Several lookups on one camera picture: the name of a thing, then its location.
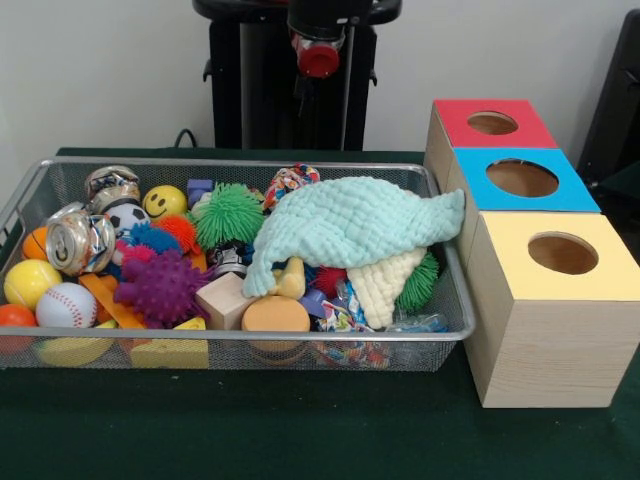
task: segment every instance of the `smiley face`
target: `smiley face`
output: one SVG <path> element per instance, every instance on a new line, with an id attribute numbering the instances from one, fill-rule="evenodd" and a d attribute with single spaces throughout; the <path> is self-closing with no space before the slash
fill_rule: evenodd
<path id="1" fill-rule="evenodd" d="M 182 214 L 187 211 L 187 197 L 176 187 L 161 185 L 149 190 L 142 200 L 152 222 L 157 222 L 166 215 Z"/>

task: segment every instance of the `red box lid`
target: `red box lid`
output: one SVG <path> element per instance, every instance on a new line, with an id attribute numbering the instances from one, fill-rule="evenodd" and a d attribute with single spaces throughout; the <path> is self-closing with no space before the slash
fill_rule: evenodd
<path id="1" fill-rule="evenodd" d="M 454 148 L 558 148 L 528 100 L 443 99 L 434 105 Z"/>

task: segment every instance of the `stacked wooden boxes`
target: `stacked wooden boxes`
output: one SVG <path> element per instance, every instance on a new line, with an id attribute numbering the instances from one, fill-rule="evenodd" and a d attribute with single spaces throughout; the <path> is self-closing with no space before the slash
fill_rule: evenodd
<path id="1" fill-rule="evenodd" d="M 608 406 L 640 340 L 640 269 L 529 102 L 436 101 L 425 165 L 466 193 L 483 406 Z"/>

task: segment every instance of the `knit cloth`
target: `knit cloth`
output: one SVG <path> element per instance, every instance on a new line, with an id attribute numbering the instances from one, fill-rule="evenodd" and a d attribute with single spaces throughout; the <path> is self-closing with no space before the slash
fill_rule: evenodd
<path id="1" fill-rule="evenodd" d="M 418 247 L 410 252 L 383 258 L 371 265 L 347 269 L 364 317 L 371 328 L 377 330 L 393 323 L 396 298 L 402 293 L 405 282 L 426 253 L 426 248 Z"/>
<path id="2" fill-rule="evenodd" d="M 286 195 L 264 222 L 243 293 L 266 295 L 275 286 L 271 266 L 289 257 L 312 267 L 363 267 L 450 240 L 463 218 L 462 190 L 420 198 L 371 177 L 307 185 Z"/>

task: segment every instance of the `black cable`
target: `black cable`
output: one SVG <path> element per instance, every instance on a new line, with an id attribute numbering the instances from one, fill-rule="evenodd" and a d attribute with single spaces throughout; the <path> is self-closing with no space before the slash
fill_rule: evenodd
<path id="1" fill-rule="evenodd" d="M 179 148 L 180 147 L 180 142 L 182 142 L 182 137 L 184 137 L 185 135 L 187 135 L 189 137 L 189 139 L 191 140 L 191 146 L 193 148 L 198 148 L 198 142 L 196 140 L 196 137 L 193 134 L 193 132 L 191 130 L 189 130 L 188 128 L 183 128 L 182 130 L 180 130 L 180 133 L 178 134 L 178 138 L 176 138 L 176 141 L 173 144 L 173 148 Z"/>

